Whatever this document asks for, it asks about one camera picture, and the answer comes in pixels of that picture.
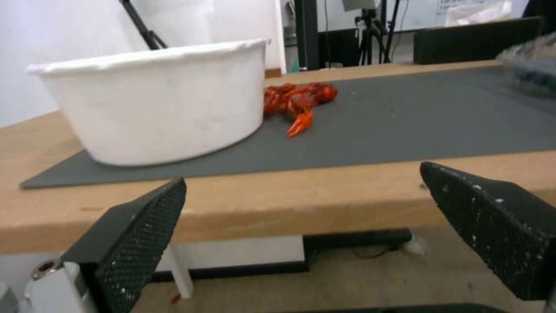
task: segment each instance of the tripod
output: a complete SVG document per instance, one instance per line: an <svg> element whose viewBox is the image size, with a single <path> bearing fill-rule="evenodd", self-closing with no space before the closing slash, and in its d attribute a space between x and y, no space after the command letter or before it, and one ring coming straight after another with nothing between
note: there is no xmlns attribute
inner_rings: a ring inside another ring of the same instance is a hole
<svg viewBox="0 0 556 313"><path fill-rule="evenodd" d="M381 20L376 19L376 9L361 9L361 16L355 17L355 25L363 21L365 29L362 31L361 44L359 45L359 61L361 65L370 65L373 63L373 37L379 44L379 63L391 63L390 47L392 37L394 35L394 27L396 26L396 17L398 16L398 8L400 0L396 0L394 4L394 12L392 20L388 23L388 30L385 27L386 20L386 0L381 3ZM384 35L388 34L386 46L383 43Z"/></svg>
<svg viewBox="0 0 556 313"><path fill-rule="evenodd" d="M386 28L376 19L375 9L361 9L361 16L355 17L355 24L357 25L361 21L365 23L365 29L363 29L361 34L359 60L361 65L369 65L373 62L373 37L375 37L376 41L379 43L380 55L385 53L382 37L386 33Z"/></svg>

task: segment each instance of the black stand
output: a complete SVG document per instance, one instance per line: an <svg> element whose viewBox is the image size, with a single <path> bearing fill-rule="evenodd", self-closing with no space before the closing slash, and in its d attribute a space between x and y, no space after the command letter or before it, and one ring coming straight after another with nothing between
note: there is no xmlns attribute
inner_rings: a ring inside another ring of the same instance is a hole
<svg viewBox="0 0 556 313"><path fill-rule="evenodd" d="M168 48L168 46L166 46L166 44L154 31L149 30L147 26L145 26L145 23L143 23L143 20L137 11L135 11L135 8L131 4L130 0L120 0L120 2L122 2L124 9L126 9L127 14L130 16L133 24L135 24L135 27L137 27L137 30L143 37L143 40L147 43L149 49L158 50Z"/></svg>
<svg viewBox="0 0 556 313"><path fill-rule="evenodd" d="M400 0L396 0L394 4L394 12L392 14L392 20L388 24L389 32L388 32L388 39L386 40L386 49L385 49L385 61L384 63L391 63L390 60L390 48L392 46L392 37L394 36L394 28L396 27L396 17L398 16L398 8L400 7Z"/></svg>
<svg viewBox="0 0 556 313"><path fill-rule="evenodd" d="M359 60L361 65L369 65L373 63L373 37L376 38L379 44L379 63L391 63L390 48L392 45L392 38L394 36L394 27L396 26L400 0L396 0L394 4L394 14L392 15L392 20L388 22L388 30L385 26L386 1L383 1L381 5L380 21L376 19L375 9L362 9L361 16L355 18L356 25L361 21L365 23L365 29L363 30L361 44L359 46ZM387 34L388 37L385 47L383 37Z"/></svg>
<svg viewBox="0 0 556 313"><path fill-rule="evenodd" d="M386 28L381 22L376 19L375 9L362 9L361 16L355 18L355 24L363 21L365 29L361 36L361 45L359 46L359 60L360 64L373 63L373 37L379 43L379 63L382 63L382 55L386 56L384 44L382 41L383 35L386 33Z"/></svg>

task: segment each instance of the gray rubber mat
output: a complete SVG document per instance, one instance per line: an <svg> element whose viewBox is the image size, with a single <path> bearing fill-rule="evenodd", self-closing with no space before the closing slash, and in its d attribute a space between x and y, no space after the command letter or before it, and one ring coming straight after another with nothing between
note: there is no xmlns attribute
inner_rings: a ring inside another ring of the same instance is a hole
<svg viewBox="0 0 556 313"><path fill-rule="evenodd" d="M196 159L112 167L85 151L23 188L130 182L556 149L556 97L521 90L500 67L333 82L312 128L265 121L249 138Z"/></svg>

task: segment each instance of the white plastic tub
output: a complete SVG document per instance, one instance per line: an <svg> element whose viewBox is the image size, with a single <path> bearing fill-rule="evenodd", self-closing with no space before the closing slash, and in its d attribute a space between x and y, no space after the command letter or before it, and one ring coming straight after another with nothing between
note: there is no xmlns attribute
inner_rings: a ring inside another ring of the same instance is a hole
<svg viewBox="0 0 556 313"><path fill-rule="evenodd" d="M112 165L193 158L262 123L266 40L30 65L91 156Z"/></svg>

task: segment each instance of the crayfish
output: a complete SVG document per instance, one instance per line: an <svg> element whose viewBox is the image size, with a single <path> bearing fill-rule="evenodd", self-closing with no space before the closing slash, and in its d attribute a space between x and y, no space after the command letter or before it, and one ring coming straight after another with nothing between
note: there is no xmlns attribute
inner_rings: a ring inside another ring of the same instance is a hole
<svg viewBox="0 0 556 313"><path fill-rule="evenodd" d="M312 125L313 107L333 101L337 94L338 90L332 85L317 82L301 87L290 83L269 86L265 89L264 117L282 114L294 119L287 131L291 138Z"/></svg>

